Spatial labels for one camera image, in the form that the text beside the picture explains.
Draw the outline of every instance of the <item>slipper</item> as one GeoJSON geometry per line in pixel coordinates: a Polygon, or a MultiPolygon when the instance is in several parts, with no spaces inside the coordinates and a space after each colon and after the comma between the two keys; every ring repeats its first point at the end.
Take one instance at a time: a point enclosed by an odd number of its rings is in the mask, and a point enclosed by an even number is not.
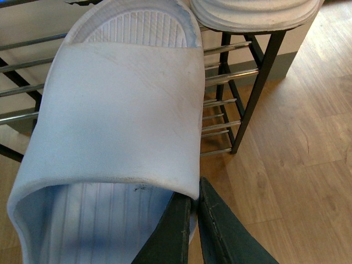
{"type": "Polygon", "coordinates": [[[183,2],[92,7],[53,61],[8,200],[23,263],[131,263],[173,192],[197,200],[204,87],[183,2]]]}
{"type": "Polygon", "coordinates": [[[225,32],[271,32],[296,28],[311,19],[319,0],[190,0],[199,22],[225,32]]]}

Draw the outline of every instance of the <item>laminate flooring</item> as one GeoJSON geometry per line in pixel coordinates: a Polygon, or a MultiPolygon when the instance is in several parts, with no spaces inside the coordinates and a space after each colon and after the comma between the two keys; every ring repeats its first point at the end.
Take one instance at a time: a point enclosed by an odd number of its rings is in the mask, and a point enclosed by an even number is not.
{"type": "MultiPolygon", "coordinates": [[[[201,175],[281,264],[352,260],[351,28],[352,2],[326,2],[287,77],[266,84],[238,153],[201,158],[201,175]]],[[[239,90],[246,101],[250,87],[239,90]]],[[[0,126],[0,143],[24,152],[28,142],[0,126]]],[[[18,168],[0,156],[0,263],[21,263],[6,214],[18,168]]],[[[203,263],[198,232],[189,263],[203,263]]]]}

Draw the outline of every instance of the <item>chrome bar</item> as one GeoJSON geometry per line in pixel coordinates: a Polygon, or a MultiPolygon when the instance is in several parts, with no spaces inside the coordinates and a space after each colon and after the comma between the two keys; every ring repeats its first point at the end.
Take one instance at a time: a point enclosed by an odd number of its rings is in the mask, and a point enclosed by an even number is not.
{"type": "Polygon", "coordinates": [[[222,52],[226,52],[226,51],[239,50],[241,48],[247,48],[247,47],[249,47],[249,45],[251,43],[252,43],[251,41],[244,41],[244,42],[239,42],[239,43],[235,43],[235,44],[219,46],[219,47],[215,47],[215,48],[208,48],[208,49],[204,50],[204,56],[222,53],[222,52]]]}
{"type": "Polygon", "coordinates": [[[38,0],[3,0],[3,1],[0,1],[0,8],[15,6],[17,4],[35,2],[35,1],[38,1],[38,0]]]}
{"type": "Polygon", "coordinates": [[[209,28],[207,28],[206,26],[203,26],[203,25],[199,25],[199,29],[200,29],[201,32],[210,30],[209,28]]]}
{"type": "Polygon", "coordinates": [[[228,153],[228,152],[231,152],[231,148],[225,148],[224,150],[217,150],[217,151],[211,151],[211,152],[200,153],[200,156],[201,156],[201,157],[205,157],[205,156],[216,155],[216,154],[222,154],[222,153],[228,153]]]}
{"type": "Polygon", "coordinates": [[[205,87],[218,85],[218,84],[225,84],[229,80],[234,80],[237,78],[246,77],[246,76],[250,76],[250,75],[254,75],[254,74],[258,74],[258,73],[259,73],[259,70],[258,70],[258,68],[256,68],[253,70],[239,71],[237,73],[228,73],[228,74],[212,76],[212,77],[205,79],[205,87]]]}
{"type": "Polygon", "coordinates": [[[28,41],[24,41],[24,42],[15,43],[15,44],[9,44],[9,45],[5,45],[5,46],[0,47],[0,51],[11,50],[13,48],[25,47],[25,46],[43,43],[43,42],[52,41],[52,40],[59,40],[59,39],[63,39],[64,37],[66,37],[66,35],[67,34],[64,33],[64,34],[54,35],[54,36],[50,36],[50,37],[38,38],[36,40],[28,40],[28,41]]]}
{"type": "Polygon", "coordinates": [[[34,62],[26,62],[26,63],[20,63],[20,64],[16,64],[16,65],[8,65],[8,66],[0,67],[0,73],[7,73],[7,72],[12,72],[12,71],[18,70],[18,69],[42,65],[42,64],[50,63],[53,60],[54,60],[54,58],[49,58],[49,59],[36,60],[34,62]]]}
{"type": "Polygon", "coordinates": [[[229,128],[229,127],[233,127],[234,125],[240,125],[240,124],[241,124],[241,121],[238,120],[238,121],[233,121],[225,124],[210,125],[210,126],[206,126],[205,128],[202,128],[202,132],[221,129],[221,128],[229,128]]]}
{"type": "Polygon", "coordinates": [[[216,99],[205,100],[203,103],[207,104],[207,103],[211,103],[211,102],[217,102],[217,100],[216,99]]]}
{"type": "Polygon", "coordinates": [[[39,90],[39,89],[42,89],[42,88],[44,88],[44,84],[17,87],[17,88],[1,91],[0,92],[0,97],[22,94],[23,92],[32,92],[32,91],[36,91],[36,90],[39,90]]]}
{"type": "Polygon", "coordinates": [[[209,115],[208,117],[203,117],[203,120],[209,120],[209,119],[213,119],[213,118],[218,118],[218,117],[222,117],[224,114],[215,114],[215,115],[209,115]]]}
{"type": "Polygon", "coordinates": [[[5,125],[10,122],[15,122],[15,121],[20,121],[24,119],[34,119],[38,117],[39,112],[34,112],[30,114],[22,114],[22,115],[17,115],[15,117],[6,117],[3,119],[0,119],[0,125],[5,125]]]}
{"type": "Polygon", "coordinates": [[[237,99],[234,98],[234,99],[229,99],[229,100],[224,100],[224,101],[209,102],[209,103],[203,104],[203,108],[214,107],[214,106],[223,106],[223,105],[227,105],[228,103],[234,103],[236,101],[237,101],[237,99]]]}
{"type": "Polygon", "coordinates": [[[207,70],[207,69],[210,69],[210,68],[219,67],[220,65],[221,65],[220,62],[212,62],[212,63],[205,64],[204,68],[207,70]]]}
{"type": "Polygon", "coordinates": [[[226,133],[229,133],[229,130],[223,130],[223,131],[220,131],[220,132],[208,133],[208,134],[202,135],[202,139],[203,138],[207,138],[209,136],[217,136],[217,135],[222,135],[222,134],[226,134],[226,133]]]}

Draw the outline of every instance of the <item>slide sandal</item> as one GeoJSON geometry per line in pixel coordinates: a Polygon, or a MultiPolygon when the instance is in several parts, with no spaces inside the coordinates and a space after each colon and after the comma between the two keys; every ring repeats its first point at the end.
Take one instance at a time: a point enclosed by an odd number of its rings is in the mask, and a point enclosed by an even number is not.
{"type": "Polygon", "coordinates": [[[131,263],[173,192],[198,199],[204,75],[179,0],[104,0],[79,19],[8,200],[24,264],[131,263]]]}
{"type": "Polygon", "coordinates": [[[225,32],[267,32],[296,28],[311,19],[319,0],[190,0],[204,26],[225,32]]]}

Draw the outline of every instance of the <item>ribbed footbed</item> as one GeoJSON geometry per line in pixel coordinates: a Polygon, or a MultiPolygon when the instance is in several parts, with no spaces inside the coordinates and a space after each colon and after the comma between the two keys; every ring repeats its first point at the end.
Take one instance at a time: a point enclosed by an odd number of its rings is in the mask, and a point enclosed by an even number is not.
{"type": "Polygon", "coordinates": [[[171,191],[149,185],[48,187],[39,263],[131,263],[155,229],[171,191]]]}
{"type": "MultiPolygon", "coordinates": [[[[187,46],[177,19],[160,10],[134,10],[101,20],[86,42],[187,46]]],[[[172,195],[148,185],[109,183],[50,186],[45,193],[43,241],[34,256],[42,264],[131,263],[172,195]]]]}

